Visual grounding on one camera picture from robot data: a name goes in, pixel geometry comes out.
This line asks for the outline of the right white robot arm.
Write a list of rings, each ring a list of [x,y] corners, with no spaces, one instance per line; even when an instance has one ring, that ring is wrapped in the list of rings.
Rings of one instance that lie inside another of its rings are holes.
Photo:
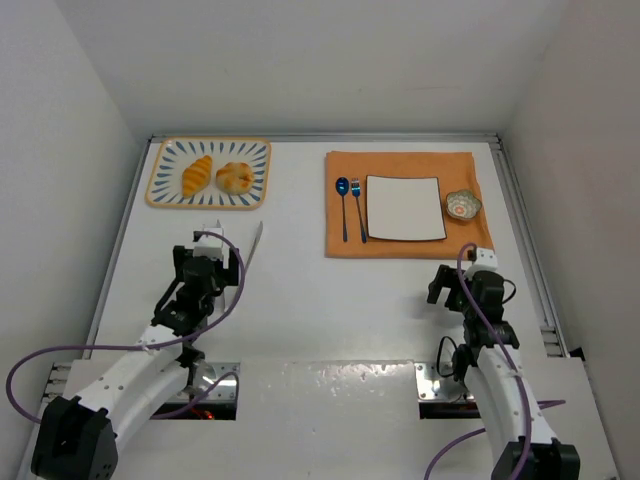
[[[493,479],[577,479],[577,449],[558,439],[542,412],[563,402],[536,401],[524,377],[519,340],[504,320],[504,284],[494,271],[447,265],[429,284],[428,303],[436,303],[447,288],[445,307],[464,317],[453,379],[474,396],[491,444]]]

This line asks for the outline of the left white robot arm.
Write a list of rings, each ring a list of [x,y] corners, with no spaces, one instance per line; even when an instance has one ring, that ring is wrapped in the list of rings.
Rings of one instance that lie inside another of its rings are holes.
[[[129,440],[151,419],[181,416],[217,387],[239,393],[235,368],[211,368],[193,345],[215,301],[237,287],[244,265],[233,249],[173,249],[175,277],[134,348],[70,398],[44,409],[30,470],[40,479],[109,479]]]

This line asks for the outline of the silver metal tongs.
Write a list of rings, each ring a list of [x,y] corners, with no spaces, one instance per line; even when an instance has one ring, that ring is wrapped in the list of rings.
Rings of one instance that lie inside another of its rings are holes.
[[[258,226],[257,226],[257,228],[256,228],[254,239],[253,239],[253,243],[252,243],[251,248],[249,250],[248,256],[245,259],[245,263],[244,264],[245,264],[245,269],[246,269],[247,273],[248,273],[248,271],[250,269],[251,262],[253,260],[253,257],[255,255],[256,249],[257,249],[257,247],[259,245],[259,242],[261,240],[263,229],[264,229],[264,223],[263,223],[263,221],[260,221]],[[226,293],[223,293],[223,295],[221,297],[222,299],[220,301],[223,313],[225,313],[228,310],[228,308],[226,306],[227,296],[228,295]]]

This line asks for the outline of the orange striped croissant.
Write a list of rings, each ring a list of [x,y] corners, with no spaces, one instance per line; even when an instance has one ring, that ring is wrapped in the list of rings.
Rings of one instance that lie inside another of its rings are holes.
[[[182,173],[182,195],[192,197],[206,188],[211,181],[213,159],[205,155],[195,160]]]

